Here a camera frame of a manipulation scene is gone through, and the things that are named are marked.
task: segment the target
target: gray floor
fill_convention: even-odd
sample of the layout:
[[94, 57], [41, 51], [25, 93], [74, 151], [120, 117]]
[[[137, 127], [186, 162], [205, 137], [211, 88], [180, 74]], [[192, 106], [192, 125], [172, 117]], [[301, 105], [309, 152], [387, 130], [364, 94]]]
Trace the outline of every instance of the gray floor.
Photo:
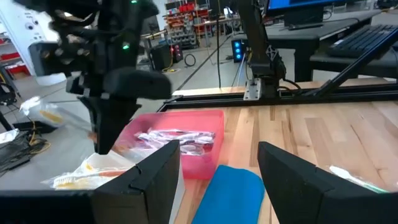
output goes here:
[[[383, 14], [374, 18], [374, 23], [396, 23], [397, 15]], [[224, 42], [225, 36], [220, 37], [220, 42]], [[209, 52], [212, 53], [216, 47], [215, 38], [211, 38], [211, 47]], [[181, 84], [195, 71], [195, 69], [208, 58], [208, 51], [206, 48], [199, 48], [193, 50], [185, 50], [183, 53], [193, 54], [196, 57], [196, 65], [193, 67], [186, 67], [181, 61], [172, 68], [179, 68], [179, 72], [167, 74], [173, 85], [173, 90], [176, 90]], [[280, 54], [287, 67], [287, 78], [294, 79], [294, 57], [293, 50], [280, 49]], [[220, 48], [220, 75], [221, 86], [244, 85], [246, 81], [245, 67], [241, 73], [235, 78], [239, 64], [233, 62], [225, 62], [225, 57], [231, 55], [232, 50], [230, 41], [226, 41]], [[215, 88], [218, 87], [218, 76], [216, 54], [210, 57], [206, 63], [199, 69], [198, 72], [182, 87], [183, 90], [199, 89], [199, 88]], [[336, 75], [334, 72], [315, 71], [314, 80], [328, 80]], [[251, 71], [248, 69], [248, 77], [251, 76]], [[26, 78], [15, 82], [23, 99], [29, 99], [33, 96], [40, 96], [46, 101], [70, 101], [75, 100], [76, 96], [65, 92], [65, 82], [53, 86], [39, 86], [33, 78]], [[135, 116], [142, 113], [155, 112], [161, 105], [162, 100], [139, 100], [142, 108], [135, 114]], [[58, 106], [69, 110], [83, 119], [89, 121], [87, 109], [78, 101], [70, 103], [56, 103]], [[24, 120], [15, 108], [7, 108], [0, 106], [0, 110], [5, 114], [6, 119], [10, 123]], [[35, 156], [29, 164], [20, 167], [14, 171], [10, 171], [0, 178], [0, 189], [42, 189], [44, 185], [40, 181], [54, 177], [62, 172], [73, 171], [82, 162], [93, 153], [93, 146], [90, 140], [87, 140], [86, 134], [81, 131], [75, 131], [70, 128], [60, 128], [52, 134], [46, 135], [52, 143], [52, 147], [45, 153]]]

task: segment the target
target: yellow cable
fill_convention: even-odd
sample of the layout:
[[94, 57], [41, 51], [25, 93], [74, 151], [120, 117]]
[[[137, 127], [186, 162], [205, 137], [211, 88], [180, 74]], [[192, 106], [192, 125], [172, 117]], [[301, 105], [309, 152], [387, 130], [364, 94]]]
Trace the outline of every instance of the yellow cable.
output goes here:
[[[38, 141], [37, 139], [35, 139], [35, 136], [36, 136], [36, 123], [35, 123], [35, 121], [32, 120], [32, 124], [33, 124], [33, 128], [32, 128], [33, 134], [32, 134], [32, 137], [31, 137], [31, 139], [29, 141], [29, 145], [30, 146], [34, 146], [36, 144], [36, 141]], [[49, 149], [50, 146], [51, 146], [51, 143], [46, 142], [45, 143], [45, 147], [43, 147], [41, 150], [31, 152], [31, 154], [40, 154], [40, 153], [46, 151], [47, 149]]]
[[35, 139], [35, 134], [36, 134], [36, 123], [35, 121], [32, 120], [32, 124], [33, 124], [33, 134], [32, 134], [32, 138], [29, 141], [29, 145], [32, 146], [33, 145], [33, 140]]
[[170, 54], [171, 56], [171, 62], [170, 65], [167, 68], [163, 68], [162, 72], [168, 72], [169, 68], [171, 68], [173, 66], [173, 50], [170, 50]]
[[4, 77], [3, 77], [3, 75], [2, 75], [1, 72], [0, 72], [0, 77], [1, 77], [2, 82], [3, 82], [3, 83], [6, 83], [6, 80], [4, 79]]
[[39, 151], [31, 152], [31, 154], [40, 154], [40, 153], [46, 151], [47, 149], [49, 149], [50, 147], [51, 147], [51, 143], [46, 142], [46, 143], [45, 143], [45, 147], [43, 147], [43, 148], [42, 148], [41, 150], [39, 150]]

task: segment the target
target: keyboard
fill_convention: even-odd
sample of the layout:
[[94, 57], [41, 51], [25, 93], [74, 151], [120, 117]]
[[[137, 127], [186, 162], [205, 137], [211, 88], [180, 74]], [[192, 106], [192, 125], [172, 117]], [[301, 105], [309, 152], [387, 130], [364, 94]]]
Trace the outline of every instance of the keyboard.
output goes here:
[[[332, 57], [358, 58], [397, 27], [393, 25], [364, 26], [335, 42], [326, 50], [326, 53]], [[392, 47], [398, 48], [398, 42]]]

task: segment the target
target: pink plastic bin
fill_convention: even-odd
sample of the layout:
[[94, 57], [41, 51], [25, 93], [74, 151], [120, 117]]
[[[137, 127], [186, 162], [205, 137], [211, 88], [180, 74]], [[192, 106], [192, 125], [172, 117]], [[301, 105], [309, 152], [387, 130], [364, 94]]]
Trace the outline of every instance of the pink plastic bin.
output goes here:
[[184, 131], [211, 131], [216, 133], [210, 153], [204, 156], [182, 155], [182, 171], [185, 179], [210, 179], [216, 171], [218, 156], [224, 139], [224, 112], [222, 110], [178, 111], [142, 114], [132, 120], [121, 133], [122, 141], [145, 127], [143, 121], [158, 119], [152, 129], [180, 129]]

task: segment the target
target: metal bracket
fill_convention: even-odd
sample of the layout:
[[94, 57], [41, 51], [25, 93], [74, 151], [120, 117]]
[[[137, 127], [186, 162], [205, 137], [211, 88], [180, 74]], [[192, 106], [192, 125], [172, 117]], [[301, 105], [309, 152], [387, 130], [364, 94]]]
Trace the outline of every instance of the metal bracket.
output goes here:
[[255, 78], [246, 82], [243, 100], [259, 100], [261, 94], [261, 79]]

